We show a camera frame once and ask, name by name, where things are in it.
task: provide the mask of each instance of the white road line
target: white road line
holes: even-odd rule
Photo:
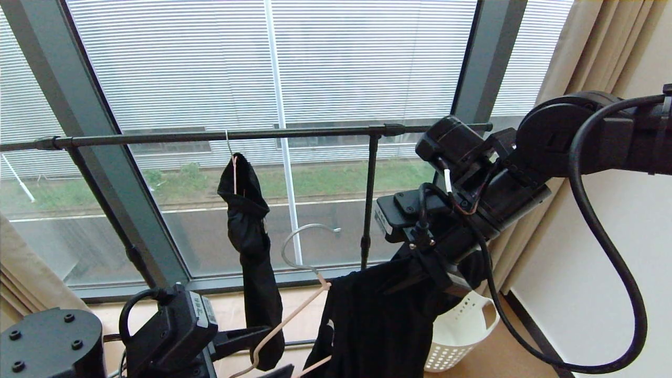
[[[298,202],[296,206],[310,205],[310,204],[334,204],[334,203],[349,203],[349,202],[364,202],[364,198],[357,198],[353,200],[331,200],[331,201],[308,201],[308,202]],[[268,207],[282,207],[289,206],[287,203],[277,203],[270,204]],[[163,214],[177,214],[177,213],[198,213],[201,211],[221,211],[226,210],[227,207],[210,207],[203,209],[182,209],[182,210],[167,210],[162,211]],[[67,219],[90,219],[90,218],[104,218],[104,214],[96,215],[73,215],[70,217],[46,217],[46,218],[29,218],[29,219],[14,219],[10,220],[10,223],[25,223],[25,222],[39,222],[39,221],[62,221]]]

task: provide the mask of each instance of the curtain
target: curtain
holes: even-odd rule
[[[84,302],[35,254],[11,223],[0,214],[0,326],[53,307],[83,309]]]
[[[576,1],[570,10],[549,65],[537,103],[583,90],[611,92],[643,25],[654,12],[653,0]],[[550,198],[505,230],[491,243],[495,284],[508,293],[525,266],[526,247],[564,179],[547,183]]]

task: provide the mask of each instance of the asphalt road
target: asphalt road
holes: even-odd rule
[[[324,223],[340,227],[333,235],[321,229],[301,233],[305,264],[346,264],[360,261],[364,201],[298,204],[299,225]],[[226,210],[165,213],[164,219],[190,272],[195,276],[240,272],[238,252],[226,234]],[[285,268],[282,242],[291,232],[287,206],[273,206],[266,216],[271,238],[271,262]],[[69,284],[140,280],[124,248],[104,217],[39,219],[12,223],[28,244]],[[387,243],[375,221],[371,225],[370,260],[387,260],[396,245]],[[292,244],[287,255],[294,255]]]

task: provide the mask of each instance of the wooden floor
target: wooden floor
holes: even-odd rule
[[[284,289],[281,291],[284,313],[289,314],[299,304],[301,304],[311,293],[316,290],[315,287],[304,287],[299,289]],[[215,309],[217,321],[221,330],[233,330],[245,327],[245,310],[243,308],[243,298],[240,293],[209,295]],[[325,304],[326,293],[320,295],[304,311],[299,313],[284,329],[285,340],[309,340],[317,335],[317,328],[322,316],[322,309]],[[119,312],[121,304],[108,303],[104,305],[93,305],[91,309],[103,322],[103,333],[117,333]],[[528,340],[532,341],[530,335],[525,332],[520,321],[513,314],[508,305],[507,314],[513,325]],[[130,330],[135,332],[143,325],[150,316],[156,311],[156,305],[152,302],[141,302],[134,307],[130,316]],[[493,312],[487,313],[487,317],[492,317]],[[108,373],[118,368],[119,358],[123,351],[121,342],[110,342],[105,346],[106,365]],[[292,363],[296,366],[295,373],[303,367],[303,364],[310,352],[312,346],[299,346],[288,348],[278,367]],[[218,377],[225,378],[233,373],[249,366],[249,355],[247,353],[234,354],[215,362]],[[258,377],[265,374],[261,371],[251,371],[243,375],[244,377]],[[528,354],[520,346],[508,330],[500,322],[493,333],[477,348],[471,351],[455,367],[443,373],[426,373],[426,377],[451,377],[451,378],[557,378],[551,366],[537,360]]]

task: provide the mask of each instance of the white louvered facade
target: white louvered facade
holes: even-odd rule
[[[450,111],[476,1],[273,0],[288,124],[440,118]],[[262,0],[70,0],[77,31],[122,130],[273,128],[278,123]],[[529,0],[493,115],[534,105],[571,1]],[[38,84],[0,20],[3,141],[61,135]],[[256,164],[282,164],[276,141],[236,141]],[[139,155],[141,168],[196,161],[210,152]],[[365,159],[366,146],[291,150],[292,162]],[[65,153],[7,154],[21,177],[75,174]],[[381,144],[379,157],[414,156]],[[3,178],[8,171],[2,167]]]

